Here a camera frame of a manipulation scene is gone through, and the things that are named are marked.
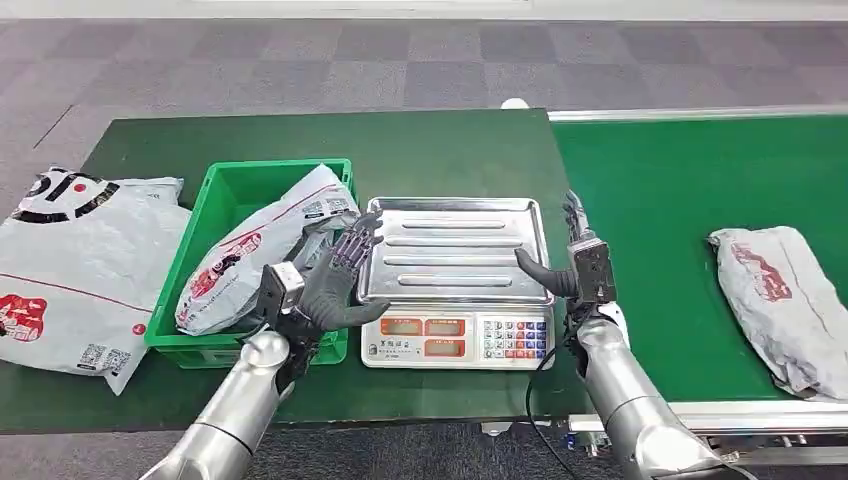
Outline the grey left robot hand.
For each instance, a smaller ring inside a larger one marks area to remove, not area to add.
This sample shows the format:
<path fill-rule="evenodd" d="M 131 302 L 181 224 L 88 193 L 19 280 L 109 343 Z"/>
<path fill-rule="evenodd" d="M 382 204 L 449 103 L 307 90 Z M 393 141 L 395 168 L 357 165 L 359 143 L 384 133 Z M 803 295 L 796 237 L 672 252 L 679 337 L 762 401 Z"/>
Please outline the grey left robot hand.
<path fill-rule="evenodd" d="M 325 333 L 362 326 L 379 319 L 389 309 L 387 299 L 364 306 L 348 304 L 362 265 L 382 242 L 376 234 L 382 226 L 381 216 L 377 210 L 359 217 L 321 256 L 297 305 L 298 312 L 306 318 L 308 331 Z"/>

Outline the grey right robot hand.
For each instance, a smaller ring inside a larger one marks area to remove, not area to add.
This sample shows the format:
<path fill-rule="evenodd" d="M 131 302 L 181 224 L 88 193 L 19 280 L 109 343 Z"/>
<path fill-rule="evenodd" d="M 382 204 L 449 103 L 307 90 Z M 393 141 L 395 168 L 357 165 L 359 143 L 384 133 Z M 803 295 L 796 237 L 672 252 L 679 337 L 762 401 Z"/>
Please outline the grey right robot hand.
<path fill-rule="evenodd" d="M 573 190 L 566 192 L 563 210 L 570 240 L 567 245 L 570 266 L 566 270 L 551 270 L 532 260 L 523 249 L 515 249 L 514 254 L 519 268 L 554 296 L 569 299 L 584 298 L 590 290 L 589 282 L 592 279 L 590 256 L 598 239 L 594 233 L 590 232 L 585 209 Z"/>

